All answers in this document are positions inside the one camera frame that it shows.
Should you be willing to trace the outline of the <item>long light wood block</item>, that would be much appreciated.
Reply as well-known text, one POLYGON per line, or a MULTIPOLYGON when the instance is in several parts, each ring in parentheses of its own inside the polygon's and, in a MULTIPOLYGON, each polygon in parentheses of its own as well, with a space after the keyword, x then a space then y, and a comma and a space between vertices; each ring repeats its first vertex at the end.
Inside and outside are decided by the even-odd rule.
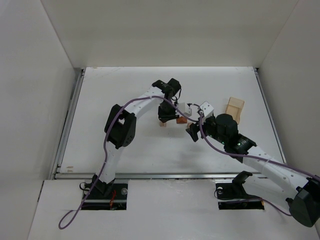
POLYGON ((165 128, 165 127, 167 126, 167 123, 166 123, 166 122, 161 122, 161 121, 160 121, 160 122, 159 122, 159 126, 160 126, 160 127, 164 127, 164 128, 165 128))

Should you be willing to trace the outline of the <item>dark orange triangular block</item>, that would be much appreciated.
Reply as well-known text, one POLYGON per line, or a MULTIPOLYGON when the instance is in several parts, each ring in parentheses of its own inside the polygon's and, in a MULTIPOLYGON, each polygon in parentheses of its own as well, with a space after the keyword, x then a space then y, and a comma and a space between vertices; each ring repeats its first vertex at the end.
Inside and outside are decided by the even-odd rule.
POLYGON ((176 119, 176 123, 177 124, 187 124, 188 123, 188 119, 183 117, 183 116, 181 116, 181 117, 176 119))

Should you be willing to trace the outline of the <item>wooden box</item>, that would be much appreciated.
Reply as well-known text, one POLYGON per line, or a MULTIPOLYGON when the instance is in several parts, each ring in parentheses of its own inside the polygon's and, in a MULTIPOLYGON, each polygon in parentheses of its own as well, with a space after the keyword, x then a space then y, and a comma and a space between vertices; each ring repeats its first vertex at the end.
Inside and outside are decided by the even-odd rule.
POLYGON ((235 120, 237 124, 239 124, 244 105, 244 100, 230 97, 225 109, 225 113, 232 116, 232 119, 235 120))

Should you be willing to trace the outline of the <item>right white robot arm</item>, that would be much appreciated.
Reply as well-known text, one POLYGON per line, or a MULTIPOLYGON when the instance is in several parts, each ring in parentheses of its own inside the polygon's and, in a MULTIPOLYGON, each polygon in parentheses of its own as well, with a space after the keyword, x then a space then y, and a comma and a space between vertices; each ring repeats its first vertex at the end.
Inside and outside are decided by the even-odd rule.
POLYGON ((295 168, 275 160, 253 140, 238 131, 238 125, 231 115, 205 114, 198 112, 199 118, 191 129, 194 141, 202 138, 218 153, 231 157, 273 182, 273 187, 265 187, 253 174, 242 171, 227 185, 218 199, 244 202, 246 200, 270 201, 288 210, 301 225, 311 228, 320 219, 320 177, 305 170, 295 168))

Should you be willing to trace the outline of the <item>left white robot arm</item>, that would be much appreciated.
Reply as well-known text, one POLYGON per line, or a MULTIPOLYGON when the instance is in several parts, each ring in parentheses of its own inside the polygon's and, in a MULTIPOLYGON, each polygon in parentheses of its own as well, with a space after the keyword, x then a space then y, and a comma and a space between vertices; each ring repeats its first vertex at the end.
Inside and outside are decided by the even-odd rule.
POLYGON ((105 158, 99 172, 92 177, 93 189, 105 196, 111 192, 121 154, 135 137, 137 120, 153 106, 158 106, 158 119, 163 124, 179 117, 191 119, 191 111, 182 110, 178 104, 176 95, 180 94, 181 88, 180 82, 174 78, 167 83, 157 80, 140 97, 111 108, 104 128, 105 158))

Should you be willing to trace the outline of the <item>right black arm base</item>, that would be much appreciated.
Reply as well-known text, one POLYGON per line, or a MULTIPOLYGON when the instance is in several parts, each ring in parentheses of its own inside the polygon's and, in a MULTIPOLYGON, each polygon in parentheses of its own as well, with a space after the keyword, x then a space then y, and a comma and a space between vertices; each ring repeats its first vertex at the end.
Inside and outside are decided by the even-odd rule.
POLYGON ((253 174, 240 172, 231 181, 216 181, 214 196, 218 199, 219 210, 264 210, 263 200, 248 194, 244 188, 247 179, 252 180, 253 174))

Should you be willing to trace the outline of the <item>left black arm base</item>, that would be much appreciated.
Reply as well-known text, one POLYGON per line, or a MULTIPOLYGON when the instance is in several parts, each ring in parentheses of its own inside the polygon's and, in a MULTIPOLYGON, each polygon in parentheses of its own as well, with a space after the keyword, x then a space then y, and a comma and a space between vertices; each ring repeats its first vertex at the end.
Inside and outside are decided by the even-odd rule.
POLYGON ((127 197, 129 191, 128 180, 116 179, 107 184, 101 193, 95 185, 87 199, 81 206, 81 210, 122 211, 127 209, 127 197))

